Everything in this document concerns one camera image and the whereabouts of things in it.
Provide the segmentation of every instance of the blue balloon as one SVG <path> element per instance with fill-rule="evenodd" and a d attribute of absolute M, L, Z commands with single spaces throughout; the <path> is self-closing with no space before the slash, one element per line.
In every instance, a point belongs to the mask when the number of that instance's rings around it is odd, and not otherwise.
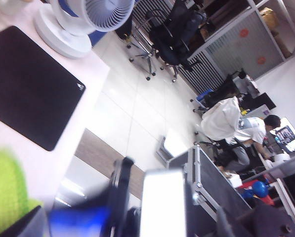
<path fill-rule="evenodd" d="M 254 194 L 259 198 L 264 198 L 268 195 L 268 188 L 267 186 L 261 182 L 257 181 L 252 185 L 252 189 Z"/>

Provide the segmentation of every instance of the black hair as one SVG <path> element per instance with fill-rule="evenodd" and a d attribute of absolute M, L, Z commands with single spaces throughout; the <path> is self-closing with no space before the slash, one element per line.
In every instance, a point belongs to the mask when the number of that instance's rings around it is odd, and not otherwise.
<path fill-rule="evenodd" d="M 280 127 L 280 118 L 276 115 L 269 115 L 264 119 L 265 125 L 272 126 L 274 129 Z"/>

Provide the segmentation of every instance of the red object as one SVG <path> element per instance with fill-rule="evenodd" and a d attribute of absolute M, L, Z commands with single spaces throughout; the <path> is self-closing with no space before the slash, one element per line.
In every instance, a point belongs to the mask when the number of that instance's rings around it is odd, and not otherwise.
<path fill-rule="evenodd" d="M 255 182 L 257 182 L 258 180 L 257 179 L 254 179 L 254 180 L 251 180 L 251 181 L 248 181 L 246 183 L 243 183 L 242 186 L 240 186 L 239 188 L 240 189 L 246 189 L 248 187 L 251 187 Z"/>
<path fill-rule="evenodd" d="M 249 30 L 247 28 L 244 28 L 240 31 L 240 37 L 245 38 L 246 36 L 248 36 L 249 34 Z"/>
<path fill-rule="evenodd" d="M 269 195 L 267 195 L 266 197 L 261 198 L 260 200 L 262 200 L 267 205 L 272 205 L 272 206 L 275 205 L 274 201 L 271 199 L 271 197 Z"/>
<path fill-rule="evenodd" d="M 260 64 L 260 65 L 261 65 L 261 64 L 264 64 L 265 62 L 266 62 L 266 58 L 263 57 L 263 56 L 262 56 L 262 57 L 259 57 L 259 58 L 257 59 L 257 63 Z"/>

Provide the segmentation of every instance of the wooden floor strip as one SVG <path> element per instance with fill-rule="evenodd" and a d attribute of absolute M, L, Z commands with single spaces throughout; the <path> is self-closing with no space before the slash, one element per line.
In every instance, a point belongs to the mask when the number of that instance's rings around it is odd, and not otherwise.
<path fill-rule="evenodd" d="M 88 129 L 84 131 L 75 156 L 98 170 L 108 178 L 114 170 L 114 161 L 124 157 L 94 135 Z M 142 198 L 144 172 L 135 164 L 131 169 L 129 190 L 137 198 Z"/>

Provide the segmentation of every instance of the gray pants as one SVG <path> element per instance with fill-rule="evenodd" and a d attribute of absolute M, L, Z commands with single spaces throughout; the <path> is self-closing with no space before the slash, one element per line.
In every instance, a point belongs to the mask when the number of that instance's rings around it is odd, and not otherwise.
<path fill-rule="evenodd" d="M 235 172 L 245 169 L 250 164 L 250 159 L 246 154 L 244 148 L 236 147 L 232 151 L 236 154 L 237 160 L 232 160 L 229 164 L 224 167 L 224 170 L 232 170 Z"/>

